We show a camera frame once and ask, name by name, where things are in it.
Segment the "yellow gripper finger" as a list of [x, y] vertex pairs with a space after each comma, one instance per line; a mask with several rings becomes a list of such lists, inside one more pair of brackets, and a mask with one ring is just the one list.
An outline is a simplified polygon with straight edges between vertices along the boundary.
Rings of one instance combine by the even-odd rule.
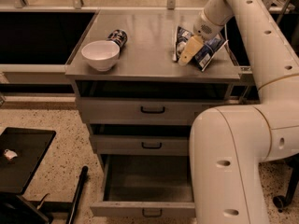
[[204, 40], [199, 35], [193, 35], [186, 43], [178, 59], [178, 64], [185, 66], [195, 54], [204, 46]]

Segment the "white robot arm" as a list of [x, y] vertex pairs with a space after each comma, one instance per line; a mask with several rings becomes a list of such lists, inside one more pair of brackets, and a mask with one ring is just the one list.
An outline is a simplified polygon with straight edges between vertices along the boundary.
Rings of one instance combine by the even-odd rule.
[[198, 224], [269, 224], [258, 166], [299, 146], [299, 59], [262, 0], [209, 0], [184, 65], [235, 18], [260, 102], [209, 108], [194, 121], [190, 164]]

